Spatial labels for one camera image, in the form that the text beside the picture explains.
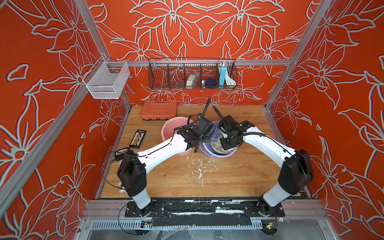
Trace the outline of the purple plastic bucket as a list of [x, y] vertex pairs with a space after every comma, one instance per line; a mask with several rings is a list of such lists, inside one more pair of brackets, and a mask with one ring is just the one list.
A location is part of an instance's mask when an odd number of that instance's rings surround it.
[[228, 150], [225, 150], [222, 146], [222, 143], [220, 140], [224, 137], [219, 129], [219, 121], [213, 122], [214, 127], [212, 128], [212, 136], [209, 143], [201, 143], [200, 144], [200, 150], [211, 158], [227, 158], [232, 156], [236, 150], [237, 147], [231, 148]]

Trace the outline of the yellow cloth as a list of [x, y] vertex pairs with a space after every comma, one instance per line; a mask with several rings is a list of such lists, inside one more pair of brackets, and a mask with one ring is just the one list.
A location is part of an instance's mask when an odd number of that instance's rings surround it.
[[211, 147], [217, 154], [228, 155], [232, 153], [235, 150], [235, 148], [225, 150], [224, 147], [222, 146], [222, 143], [220, 142], [220, 140], [223, 138], [224, 137], [220, 135], [216, 141], [211, 141]]

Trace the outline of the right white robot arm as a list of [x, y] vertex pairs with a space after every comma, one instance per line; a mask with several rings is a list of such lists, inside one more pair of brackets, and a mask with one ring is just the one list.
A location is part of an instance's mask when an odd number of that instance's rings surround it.
[[232, 116], [223, 117], [213, 107], [221, 121], [219, 129], [223, 134], [220, 143], [229, 150], [247, 143], [273, 160], [281, 169], [277, 183], [258, 200], [258, 211], [262, 216], [271, 215], [278, 204], [296, 195], [314, 179], [314, 171], [308, 152], [286, 147], [260, 131], [249, 121], [236, 122]]

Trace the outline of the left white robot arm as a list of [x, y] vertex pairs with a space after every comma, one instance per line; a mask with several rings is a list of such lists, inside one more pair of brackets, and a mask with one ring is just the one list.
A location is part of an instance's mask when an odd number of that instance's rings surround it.
[[137, 154], [130, 148], [115, 152], [114, 160], [120, 163], [117, 176], [140, 210], [152, 204], [147, 191], [147, 174], [151, 170], [177, 154], [190, 149], [198, 151], [201, 143], [211, 140], [214, 124], [205, 117], [211, 99], [208, 98], [203, 112], [197, 115], [195, 121], [174, 128], [170, 139]]

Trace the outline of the pink plastic bucket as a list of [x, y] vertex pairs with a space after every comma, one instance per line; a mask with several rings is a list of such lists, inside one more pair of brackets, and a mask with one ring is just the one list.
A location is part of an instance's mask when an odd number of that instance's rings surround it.
[[191, 148], [187, 149], [188, 144], [181, 135], [184, 130], [187, 130], [187, 128], [182, 128], [186, 124], [186, 117], [175, 117], [166, 121], [163, 125], [161, 134], [165, 147], [161, 149], [161, 152], [163, 152], [164, 158], [167, 157], [169, 159], [176, 155], [185, 156], [192, 151]]

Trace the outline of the red plastic tool case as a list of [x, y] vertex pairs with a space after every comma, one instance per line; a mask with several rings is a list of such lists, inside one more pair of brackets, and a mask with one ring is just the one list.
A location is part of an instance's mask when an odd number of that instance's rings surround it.
[[178, 103], [176, 100], [147, 100], [144, 101], [141, 113], [142, 120], [169, 120], [177, 116]]

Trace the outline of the grey wrapped package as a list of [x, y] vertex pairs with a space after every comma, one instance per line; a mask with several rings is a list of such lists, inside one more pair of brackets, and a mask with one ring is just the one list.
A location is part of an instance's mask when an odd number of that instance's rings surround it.
[[198, 80], [199, 80], [199, 73], [192, 73], [188, 79], [187, 79], [187, 82], [186, 82], [186, 89], [187, 90], [192, 90], [194, 89], [197, 84], [198, 84]]

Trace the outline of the dark blue round object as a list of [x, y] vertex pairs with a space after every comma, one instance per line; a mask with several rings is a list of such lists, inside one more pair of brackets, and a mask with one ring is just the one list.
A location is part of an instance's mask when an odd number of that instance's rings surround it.
[[208, 89], [216, 89], [217, 85], [216, 79], [208, 78], [205, 80], [205, 87]]

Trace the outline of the black snack packet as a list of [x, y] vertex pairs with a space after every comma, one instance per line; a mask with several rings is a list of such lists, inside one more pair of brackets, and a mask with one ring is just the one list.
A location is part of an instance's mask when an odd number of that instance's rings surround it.
[[139, 149], [142, 145], [142, 142], [145, 138], [147, 131], [145, 130], [136, 130], [135, 135], [129, 145], [130, 148]]

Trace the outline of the white mesh wall basket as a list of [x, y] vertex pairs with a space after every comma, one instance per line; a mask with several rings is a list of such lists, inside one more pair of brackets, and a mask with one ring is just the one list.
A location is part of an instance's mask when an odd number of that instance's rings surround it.
[[126, 63], [110, 67], [105, 62], [99, 62], [84, 83], [94, 99], [117, 100], [120, 98], [129, 76], [130, 70]]

